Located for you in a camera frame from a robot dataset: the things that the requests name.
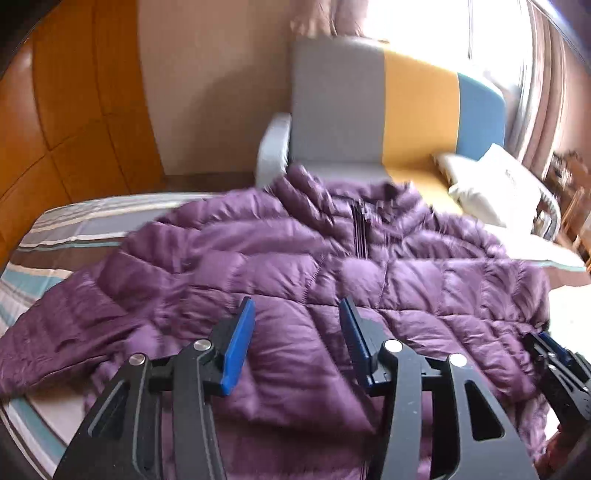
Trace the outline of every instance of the jacket zipper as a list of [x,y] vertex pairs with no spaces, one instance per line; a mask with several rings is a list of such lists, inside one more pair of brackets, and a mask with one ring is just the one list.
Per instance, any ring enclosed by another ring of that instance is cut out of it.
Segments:
[[355,245],[355,256],[358,258],[367,258],[368,243],[365,202],[363,200],[353,202],[351,204],[351,210],[353,212],[353,243]]

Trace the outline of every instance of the purple puffer jacket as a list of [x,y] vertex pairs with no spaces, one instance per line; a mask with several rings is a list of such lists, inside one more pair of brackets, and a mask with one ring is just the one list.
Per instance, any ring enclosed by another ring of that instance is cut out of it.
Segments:
[[0,395],[90,373],[90,403],[132,353],[177,353],[245,295],[256,305],[248,358],[214,405],[230,479],[363,478],[381,403],[352,380],[337,309],[347,295],[418,353],[466,355],[539,452],[545,404],[519,338],[547,320],[545,275],[412,187],[327,189],[299,167],[268,192],[188,203],[49,290],[0,339]]

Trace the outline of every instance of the bedsheet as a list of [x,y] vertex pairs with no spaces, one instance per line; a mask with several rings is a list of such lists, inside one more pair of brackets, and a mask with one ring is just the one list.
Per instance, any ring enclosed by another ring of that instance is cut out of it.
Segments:
[[[49,210],[0,277],[0,336],[43,293],[115,249],[127,232],[203,193],[112,197]],[[2,403],[0,419],[43,478],[51,478],[84,418],[84,385],[60,385]]]

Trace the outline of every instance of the metal bolt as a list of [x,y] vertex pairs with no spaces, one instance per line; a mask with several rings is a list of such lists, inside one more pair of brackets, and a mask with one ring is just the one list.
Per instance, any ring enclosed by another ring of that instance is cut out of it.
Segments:
[[129,363],[137,367],[146,361],[146,357],[143,353],[134,353],[129,357]]
[[384,342],[384,348],[390,353],[402,352],[402,344],[394,339],[386,340]]
[[468,364],[468,359],[461,353],[453,353],[449,356],[449,361],[456,367],[465,367]]
[[212,347],[212,343],[209,340],[207,340],[206,338],[202,338],[200,340],[197,340],[193,344],[193,348],[198,352],[205,352],[206,350],[209,350],[211,347]]

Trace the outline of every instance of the beige curtain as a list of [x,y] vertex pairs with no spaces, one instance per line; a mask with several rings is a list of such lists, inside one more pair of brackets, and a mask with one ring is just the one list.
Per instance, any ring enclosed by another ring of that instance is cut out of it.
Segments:
[[564,99],[564,41],[548,19],[537,9],[534,21],[534,74],[529,122],[523,137],[522,163],[543,179],[557,144]]
[[361,36],[369,0],[294,0],[291,29],[297,36]]

